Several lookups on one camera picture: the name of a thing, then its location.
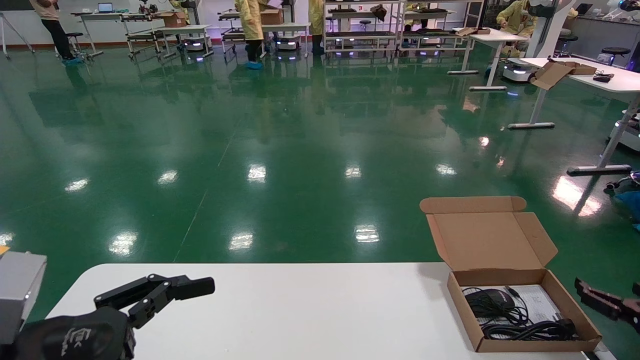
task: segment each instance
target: white table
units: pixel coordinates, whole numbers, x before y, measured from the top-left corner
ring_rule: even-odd
[[[174,301],[136,331],[136,360],[585,360],[581,353],[476,353],[444,263],[105,264],[49,313],[149,274],[211,276],[216,292]]]
[[[171,11],[162,11],[162,12],[157,12],[155,14],[152,14],[152,16],[156,16],[160,13],[168,13]],[[89,56],[91,57],[96,57],[98,55],[102,55],[104,54],[104,51],[97,51],[95,49],[95,43],[93,43],[93,39],[91,38],[91,33],[89,32],[89,28],[87,27],[86,23],[88,21],[116,21],[116,22],[122,22],[122,24],[124,25],[125,28],[125,34],[129,35],[129,29],[127,28],[127,22],[128,21],[136,21],[134,20],[134,18],[140,17],[140,16],[144,16],[146,18],[146,20],[144,21],[149,21],[152,22],[154,20],[161,20],[161,19],[155,19],[153,18],[151,15],[145,15],[145,14],[140,14],[140,13],[72,13],[71,15],[79,17],[80,21],[82,22],[82,25],[84,26],[84,32],[86,33],[86,36],[89,38],[89,43],[91,43],[91,49],[93,51],[92,54],[89,54]],[[129,52],[132,55],[135,55],[136,53],[139,53],[140,50],[138,51],[134,51],[132,46],[131,46],[131,42],[129,41],[129,39],[127,39],[127,43],[129,44]]]
[[[453,30],[458,31],[462,28],[453,28]],[[491,65],[491,72],[489,73],[489,78],[486,81],[486,86],[471,86],[469,90],[506,90],[506,86],[492,86],[493,77],[495,76],[495,70],[498,67],[498,60],[500,60],[500,53],[502,52],[502,48],[506,42],[511,41],[524,41],[528,40],[524,37],[519,37],[518,35],[509,34],[504,31],[499,31],[496,29],[490,29],[491,33],[486,35],[469,35],[470,39],[481,42],[483,44],[488,44],[489,46],[495,47],[495,54],[493,55],[493,63]],[[465,57],[462,60],[462,69],[460,71],[449,71],[447,74],[449,75],[461,75],[461,74],[477,74],[478,70],[467,70],[467,62],[469,60],[469,52],[471,50],[471,41],[467,40],[467,47],[465,48]]]
[[[547,63],[546,58],[522,58],[523,62],[540,68]],[[605,74],[614,74],[614,77],[608,83],[601,83],[593,79],[593,75],[569,75],[568,78],[578,81],[580,83],[592,86],[600,90],[604,90],[614,94],[630,94],[633,99],[629,102],[629,107],[626,113],[622,116],[622,120],[619,121],[620,126],[615,127],[615,131],[611,136],[611,141],[605,148],[604,152],[598,159],[595,166],[589,167],[570,167],[567,173],[570,175],[591,175],[591,174],[610,174],[624,171],[631,171],[630,165],[607,165],[611,159],[611,155],[616,150],[616,146],[620,142],[627,124],[629,123],[630,116],[636,112],[640,104],[640,74],[636,72],[619,69],[617,67],[611,67],[602,63],[596,63],[593,61],[578,59],[578,58],[554,58],[555,61],[576,61],[585,65],[589,65],[604,71]],[[547,91],[544,89],[538,89],[538,98],[536,104],[533,107],[531,113],[531,119],[528,124],[509,124],[509,129],[536,129],[541,127],[554,127],[552,122],[538,122],[540,115],[540,109],[542,103],[545,100]]]
[[[171,52],[169,41],[167,41],[167,35],[182,35],[182,34],[204,34],[204,55],[203,58],[210,56],[213,54],[213,50],[209,49],[209,44],[207,44],[207,28],[210,28],[211,25],[202,24],[202,25],[187,25],[181,28],[157,28],[155,31],[160,31],[164,36],[164,47],[166,48],[165,58],[175,55],[175,51]]]

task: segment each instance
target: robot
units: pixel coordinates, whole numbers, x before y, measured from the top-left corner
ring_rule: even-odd
[[[93,298],[96,310],[26,323],[40,292],[46,256],[0,247],[0,360],[131,360],[142,328],[173,300],[212,294],[212,278],[150,274]],[[133,305],[128,313],[120,309]]]

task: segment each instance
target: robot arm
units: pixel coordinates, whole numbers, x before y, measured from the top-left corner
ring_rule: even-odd
[[[626,12],[638,11],[638,10],[640,10],[640,1],[621,0],[618,3],[618,7],[620,8],[620,10],[623,10],[623,11],[626,11]]]

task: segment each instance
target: cardboard box on table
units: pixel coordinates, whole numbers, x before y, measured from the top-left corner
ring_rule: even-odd
[[[262,25],[280,25],[284,24],[284,16],[282,9],[266,9],[260,12]]]
[[[567,75],[593,75],[596,68],[575,61],[549,61],[536,71],[531,83],[539,88],[549,90]]]
[[[187,26],[187,17],[184,12],[161,13],[159,16],[164,20],[166,28],[183,28]]]
[[[489,30],[489,28],[484,28],[484,29],[483,28],[480,28],[480,29],[477,29],[477,28],[462,28],[462,29],[456,31],[456,35],[459,35],[461,37],[465,37],[467,35],[473,35],[473,34],[476,34],[476,35],[487,35],[487,34],[490,34],[490,33],[491,33],[491,30]]]
[[[521,197],[431,197],[420,202],[438,254],[449,265],[447,288],[476,352],[593,351],[602,335],[545,265],[557,249]],[[580,340],[485,339],[462,289],[473,286],[542,286]]]

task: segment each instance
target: black stool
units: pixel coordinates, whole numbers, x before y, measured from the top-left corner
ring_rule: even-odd
[[[616,59],[616,55],[620,55],[624,58],[624,55],[631,52],[631,49],[627,49],[626,47],[605,47],[601,50],[603,54],[610,54],[611,58],[609,59],[609,66],[613,65],[613,61]]]
[[[331,22],[331,32],[333,33],[333,17],[328,16],[328,17],[325,17],[324,19],[329,20]]]
[[[367,31],[367,25],[369,25],[370,23],[371,23],[371,20],[361,20],[360,21],[360,25],[362,26],[364,31]]]
[[[69,39],[69,42],[71,43],[71,46],[74,49],[74,53],[76,53],[76,55],[81,55],[82,53],[82,49],[80,48],[80,43],[78,42],[78,37],[84,36],[83,33],[67,33],[67,38]]]
[[[559,37],[558,41],[562,43],[562,49],[557,54],[558,58],[569,58],[570,55],[566,50],[566,47],[569,46],[569,42],[578,40],[578,37],[575,35],[567,35],[565,37]]]

